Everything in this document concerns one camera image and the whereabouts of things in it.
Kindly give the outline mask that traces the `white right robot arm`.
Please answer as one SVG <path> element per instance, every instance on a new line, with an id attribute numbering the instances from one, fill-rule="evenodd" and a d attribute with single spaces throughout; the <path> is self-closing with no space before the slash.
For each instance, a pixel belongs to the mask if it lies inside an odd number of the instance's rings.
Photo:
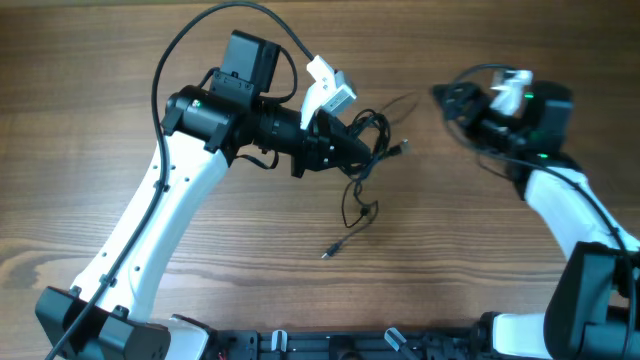
<path id="1" fill-rule="evenodd" d="M 486 313 L 477 351 L 531 359 L 639 356 L 639 241 L 591 190 L 561 147 L 571 91 L 504 80 L 490 96 L 471 82 L 434 86 L 445 125 L 474 153 L 503 161 L 519 197 L 549 228 L 567 263 L 542 313 Z"/>

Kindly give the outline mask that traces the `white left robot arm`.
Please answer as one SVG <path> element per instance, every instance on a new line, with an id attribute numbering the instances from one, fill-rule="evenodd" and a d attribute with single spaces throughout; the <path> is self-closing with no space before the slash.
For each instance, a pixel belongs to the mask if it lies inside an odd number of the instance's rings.
<path id="1" fill-rule="evenodd" d="M 196 210 L 247 145 L 289 155 L 291 173 L 355 174 L 375 161 L 339 114 L 356 99 L 346 75 L 322 57 L 300 109 L 269 89 L 285 50 L 234 31 L 221 66 L 172 94 L 149 168 L 112 234 L 71 287 L 49 287 L 36 316 L 66 359 L 204 359 L 214 329 L 175 315 L 153 321 L 160 281 Z"/>

